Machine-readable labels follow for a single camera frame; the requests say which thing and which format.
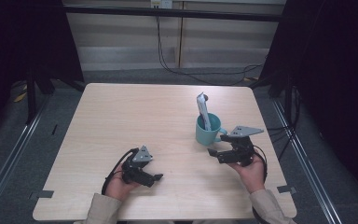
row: person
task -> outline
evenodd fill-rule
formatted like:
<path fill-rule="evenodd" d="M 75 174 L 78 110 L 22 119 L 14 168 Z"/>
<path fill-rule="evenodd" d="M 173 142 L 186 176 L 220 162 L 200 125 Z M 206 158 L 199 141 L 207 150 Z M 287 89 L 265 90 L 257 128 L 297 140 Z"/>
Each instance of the person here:
<path fill-rule="evenodd" d="M 285 217 L 276 198 L 264 186 L 264 164 L 254 156 L 253 162 L 245 167 L 237 163 L 228 164 L 240 176 L 243 185 L 250 193 L 252 206 L 257 214 L 267 223 L 296 224 L 290 217 Z M 86 220 L 75 224 L 114 224 L 117 223 L 117 211 L 137 183 L 126 184 L 122 180 L 122 172 L 117 172 L 109 182 L 105 195 L 94 194 Z"/>

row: teal mug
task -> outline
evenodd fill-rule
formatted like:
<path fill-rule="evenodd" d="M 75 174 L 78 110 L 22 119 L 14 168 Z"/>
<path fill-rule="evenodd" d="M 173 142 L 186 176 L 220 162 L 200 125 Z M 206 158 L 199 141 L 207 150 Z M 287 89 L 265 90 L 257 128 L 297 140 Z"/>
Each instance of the teal mug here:
<path fill-rule="evenodd" d="M 222 128 L 222 122 L 220 118 L 218 118 L 215 114 L 208 113 L 209 121 L 211 122 L 211 130 L 205 130 L 205 124 L 202 119 L 202 116 L 199 115 L 197 118 L 197 125 L 196 125 L 196 139 L 197 142 L 203 144 L 205 146 L 209 146 L 214 142 L 222 141 L 220 138 L 216 137 L 218 133 L 227 134 L 227 131 Z"/>

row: human hand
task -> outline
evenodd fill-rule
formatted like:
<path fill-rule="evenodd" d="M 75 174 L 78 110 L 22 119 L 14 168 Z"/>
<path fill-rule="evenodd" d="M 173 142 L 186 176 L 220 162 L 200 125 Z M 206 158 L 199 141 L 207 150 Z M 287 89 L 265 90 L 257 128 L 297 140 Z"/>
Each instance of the human hand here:
<path fill-rule="evenodd" d="M 136 182 L 126 184 L 122 178 L 123 170 L 121 168 L 121 165 L 122 164 L 117 167 L 116 173 L 113 175 L 112 179 L 107 185 L 105 195 L 124 202 L 129 196 L 130 191 L 139 187 L 140 184 Z"/>
<path fill-rule="evenodd" d="M 245 167 L 237 163 L 228 163 L 241 177 L 242 183 L 245 185 L 249 193 L 253 193 L 264 187 L 264 163 L 261 159 L 254 155 L 253 162 Z"/>

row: floor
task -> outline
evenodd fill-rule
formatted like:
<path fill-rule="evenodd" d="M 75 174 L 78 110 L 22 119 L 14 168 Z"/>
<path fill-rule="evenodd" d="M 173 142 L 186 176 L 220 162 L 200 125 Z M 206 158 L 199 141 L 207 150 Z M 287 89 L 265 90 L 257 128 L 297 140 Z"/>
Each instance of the floor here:
<path fill-rule="evenodd" d="M 187 69 L 188 73 L 209 73 L 218 71 L 219 75 L 178 75 L 164 69 L 118 70 L 118 71 L 88 71 L 84 73 L 86 84 L 90 82 L 117 83 L 157 83 L 179 85 L 231 85 L 247 86 L 252 81 L 243 81 L 243 69 Z M 257 77 L 260 68 L 245 74 L 247 77 Z M 69 127 L 81 92 L 71 87 L 55 82 L 56 91 L 52 95 L 37 95 L 37 104 L 44 108 L 40 120 L 34 128 L 32 136 L 17 155 L 18 161 L 11 164 L 12 169 L 6 171 L 6 181 L 0 186 L 0 223 L 37 223 L 32 217 L 36 201 L 30 199 L 33 192 L 38 192 L 44 186 L 55 157 L 58 153 L 64 135 Z M 273 146 L 280 155 L 283 173 L 288 186 L 296 189 L 293 198 L 297 208 L 297 223 L 358 223 L 358 183 L 346 168 L 337 160 L 334 152 L 321 136 L 315 126 L 311 114 L 305 105 L 301 106 L 296 134 L 310 163 L 324 187 L 328 199 L 331 200 L 337 215 L 331 216 L 323 210 L 323 205 L 317 197 L 316 189 L 310 183 L 297 152 L 288 143 L 289 138 L 282 127 L 276 103 L 283 96 L 270 99 L 267 87 L 254 89 L 255 98 L 259 104 L 263 119 L 268 127 Z M 27 119 L 27 103 L 25 100 L 13 103 L 13 99 L 21 91 L 21 87 L 12 90 L 12 96 L 0 117 L 0 174 L 6 164 L 12 148 L 16 145 L 24 130 Z M 254 220 L 242 220 L 241 223 L 255 223 Z"/>

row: beige sleeve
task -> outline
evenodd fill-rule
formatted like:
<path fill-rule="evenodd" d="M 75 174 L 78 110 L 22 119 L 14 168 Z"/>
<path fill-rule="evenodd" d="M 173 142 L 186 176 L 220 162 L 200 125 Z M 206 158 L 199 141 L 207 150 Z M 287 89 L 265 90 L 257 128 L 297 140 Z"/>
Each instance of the beige sleeve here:
<path fill-rule="evenodd" d="M 295 223 L 290 217 L 284 216 L 278 201 L 269 189 L 253 192 L 250 195 L 250 199 L 257 214 L 268 223 Z"/>
<path fill-rule="evenodd" d="M 117 222 L 117 210 L 120 206 L 121 201 L 95 193 L 87 219 L 75 224 L 114 224 Z"/>

